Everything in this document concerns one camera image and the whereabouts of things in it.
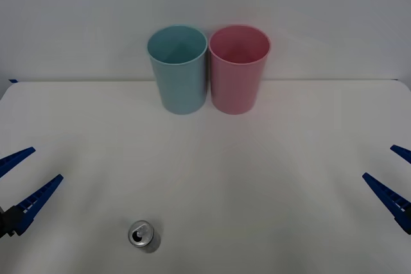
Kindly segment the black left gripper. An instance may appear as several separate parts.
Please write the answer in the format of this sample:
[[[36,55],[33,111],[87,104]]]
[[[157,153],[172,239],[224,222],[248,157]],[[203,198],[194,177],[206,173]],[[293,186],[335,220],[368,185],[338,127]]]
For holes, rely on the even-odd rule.
[[[7,157],[0,159],[0,177],[2,178],[17,164],[20,164],[24,159],[35,152],[34,147],[29,147],[24,150],[13,153]],[[1,235],[14,234],[18,236],[25,233],[28,227],[33,223],[35,216],[39,213],[41,208],[46,204],[51,195],[55,192],[64,177],[58,174],[48,183],[43,185],[40,189],[29,195],[23,201],[14,205],[10,209],[4,211],[1,209]]]

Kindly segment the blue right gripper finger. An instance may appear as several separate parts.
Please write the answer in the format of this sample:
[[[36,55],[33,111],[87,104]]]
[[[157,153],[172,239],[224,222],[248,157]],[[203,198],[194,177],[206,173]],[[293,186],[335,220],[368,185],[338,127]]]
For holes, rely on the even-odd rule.
[[[362,178],[372,189],[375,195],[386,206],[394,216],[396,223],[407,233],[410,234],[410,202],[382,184],[368,173],[364,173]]]
[[[407,162],[411,162],[411,151],[397,145],[392,145],[390,150],[399,155]]]

